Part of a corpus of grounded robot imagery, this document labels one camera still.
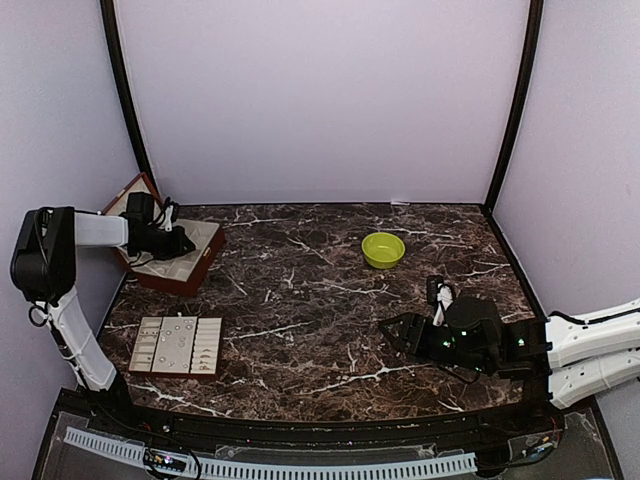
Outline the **beige jewelry tray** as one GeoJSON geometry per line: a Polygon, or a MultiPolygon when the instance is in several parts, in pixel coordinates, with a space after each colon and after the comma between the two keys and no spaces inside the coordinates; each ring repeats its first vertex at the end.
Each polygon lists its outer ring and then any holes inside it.
{"type": "Polygon", "coordinates": [[[128,371],[134,375],[216,378],[222,318],[143,317],[128,371]]]}

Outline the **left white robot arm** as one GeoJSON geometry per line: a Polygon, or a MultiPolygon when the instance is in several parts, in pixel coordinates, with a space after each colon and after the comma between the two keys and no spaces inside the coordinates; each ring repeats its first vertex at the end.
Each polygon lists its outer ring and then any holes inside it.
{"type": "Polygon", "coordinates": [[[27,302],[30,322],[47,327],[80,385],[107,392],[118,375],[103,353],[80,306],[76,289],[76,250],[79,247],[124,247],[132,255],[147,253],[153,260],[173,260],[196,249],[185,229],[173,222],[169,202],[154,215],[154,198],[137,192],[124,213],[102,215],[71,206],[41,207],[25,214],[10,265],[15,287],[27,302]]]}

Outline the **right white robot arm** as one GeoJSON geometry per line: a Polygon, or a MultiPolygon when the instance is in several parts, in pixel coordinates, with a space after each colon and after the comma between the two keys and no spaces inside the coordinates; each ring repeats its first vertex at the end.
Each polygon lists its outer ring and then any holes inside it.
{"type": "Polygon", "coordinates": [[[549,405],[566,409],[639,375],[639,303],[571,316],[504,321],[489,299],[440,302],[434,317],[404,313],[378,328],[391,347],[439,367],[461,367],[534,385],[510,424],[534,432],[549,405]]]}

